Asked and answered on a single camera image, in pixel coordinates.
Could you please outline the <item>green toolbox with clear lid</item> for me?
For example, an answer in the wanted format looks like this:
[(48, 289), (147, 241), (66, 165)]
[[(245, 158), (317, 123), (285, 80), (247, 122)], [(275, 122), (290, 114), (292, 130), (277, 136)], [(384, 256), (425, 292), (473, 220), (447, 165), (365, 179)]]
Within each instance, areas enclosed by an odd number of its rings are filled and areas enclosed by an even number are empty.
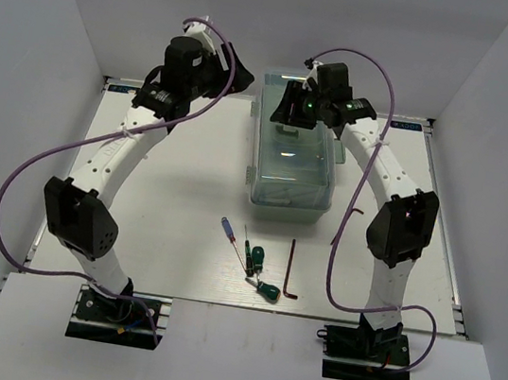
[(252, 104), (253, 139), (246, 170), (250, 212), (256, 219), (315, 224), (331, 208), (335, 190), (334, 135), (323, 124), (307, 130), (271, 122), (298, 71), (264, 70)]

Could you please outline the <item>blue handled precision screwdriver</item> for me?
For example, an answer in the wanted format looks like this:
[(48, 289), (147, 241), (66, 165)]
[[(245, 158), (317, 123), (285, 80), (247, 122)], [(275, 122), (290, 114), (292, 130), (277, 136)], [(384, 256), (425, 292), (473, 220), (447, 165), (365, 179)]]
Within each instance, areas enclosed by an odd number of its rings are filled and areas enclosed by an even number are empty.
[(225, 235), (227, 236), (229, 241), (230, 242), (235, 242), (236, 238), (235, 238), (235, 235), (234, 235), (234, 231), (232, 229), (232, 226), (231, 226), (230, 221), (228, 220), (228, 218), (227, 217), (223, 217), (220, 220), (220, 222), (221, 222), (221, 227), (225, 231)]

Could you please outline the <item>green stubby screwdriver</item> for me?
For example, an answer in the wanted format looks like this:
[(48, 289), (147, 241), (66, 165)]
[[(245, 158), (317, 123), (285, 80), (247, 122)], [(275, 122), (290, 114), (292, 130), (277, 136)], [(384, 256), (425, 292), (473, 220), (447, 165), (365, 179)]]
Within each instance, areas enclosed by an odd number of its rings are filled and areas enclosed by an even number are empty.
[(265, 251), (262, 247), (255, 246), (247, 253), (247, 272), (249, 277), (259, 276), (262, 273), (265, 261)]
[(270, 303), (277, 303), (277, 301), (279, 301), (281, 291), (275, 285), (270, 285), (264, 283), (263, 281), (257, 281), (251, 279), (250, 277), (247, 277), (245, 281), (252, 285), (255, 288), (257, 294), (266, 299), (266, 301)]

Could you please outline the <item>long copper hex key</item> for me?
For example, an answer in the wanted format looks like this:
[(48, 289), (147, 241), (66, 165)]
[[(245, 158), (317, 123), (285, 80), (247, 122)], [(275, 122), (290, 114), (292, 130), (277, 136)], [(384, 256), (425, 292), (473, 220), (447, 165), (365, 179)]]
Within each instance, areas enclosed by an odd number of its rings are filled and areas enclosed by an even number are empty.
[(284, 276), (284, 282), (283, 282), (283, 288), (282, 288), (283, 296), (290, 299), (290, 300), (294, 300), (294, 301), (297, 301), (298, 297), (294, 293), (289, 292), (289, 276), (290, 276), (291, 270), (292, 270), (293, 257), (294, 257), (294, 251), (295, 251), (296, 245), (297, 245), (296, 239), (292, 239), (291, 244), (290, 244), (289, 259), (287, 262), (286, 275)]

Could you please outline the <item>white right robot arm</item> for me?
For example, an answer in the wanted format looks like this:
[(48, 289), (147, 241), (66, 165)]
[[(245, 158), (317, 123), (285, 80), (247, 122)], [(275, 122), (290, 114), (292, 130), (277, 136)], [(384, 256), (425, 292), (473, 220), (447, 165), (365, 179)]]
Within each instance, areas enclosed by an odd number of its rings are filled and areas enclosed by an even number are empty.
[(369, 359), (390, 351), (403, 329), (402, 303), (416, 261), (429, 246), (439, 210), (400, 165), (378, 130), (377, 113), (365, 97), (354, 97), (348, 66), (307, 60), (307, 78), (290, 80), (270, 120), (298, 130), (324, 124), (351, 153), (377, 203), (366, 231), (374, 257), (368, 301), (360, 314), (358, 349)]

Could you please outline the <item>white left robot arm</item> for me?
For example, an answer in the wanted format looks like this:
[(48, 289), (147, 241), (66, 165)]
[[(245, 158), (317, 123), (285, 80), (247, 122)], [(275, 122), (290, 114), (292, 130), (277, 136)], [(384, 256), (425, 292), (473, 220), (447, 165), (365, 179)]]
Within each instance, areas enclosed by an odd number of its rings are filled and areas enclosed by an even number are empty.
[(100, 144), (86, 164), (66, 179), (45, 184), (48, 231), (78, 259), (100, 308), (109, 320), (126, 319), (132, 310), (131, 278), (119, 265), (114, 244), (119, 228), (110, 214), (113, 199), (133, 170), (189, 114), (197, 98), (246, 90), (254, 76), (230, 42), (217, 52), (192, 37), (168, 44), (162, 65), (150, 70), (135, 93), (118, 135)]

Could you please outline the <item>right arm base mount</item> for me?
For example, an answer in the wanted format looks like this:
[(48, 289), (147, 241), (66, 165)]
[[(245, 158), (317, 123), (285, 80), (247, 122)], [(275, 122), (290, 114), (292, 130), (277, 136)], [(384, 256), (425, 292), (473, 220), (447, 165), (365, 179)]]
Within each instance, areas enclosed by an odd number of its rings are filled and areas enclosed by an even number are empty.
[(374, 332), (366, 319), (357, 327), (327, 324), (316, 331), (323, 343), (322, 378), (333, 380), (411, 380), (409, 340), (402, 325)]

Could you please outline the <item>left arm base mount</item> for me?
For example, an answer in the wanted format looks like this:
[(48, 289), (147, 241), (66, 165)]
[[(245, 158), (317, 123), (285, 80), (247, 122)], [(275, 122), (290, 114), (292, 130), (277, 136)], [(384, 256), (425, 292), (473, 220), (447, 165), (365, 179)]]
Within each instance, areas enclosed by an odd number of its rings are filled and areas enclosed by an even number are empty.
[(65, 329), (65, 336), (79, 340), (156, 349), (165, 335), (171, 300), (144, 297), (141, 302), (104, 297), (89, 286), (81, 288)]

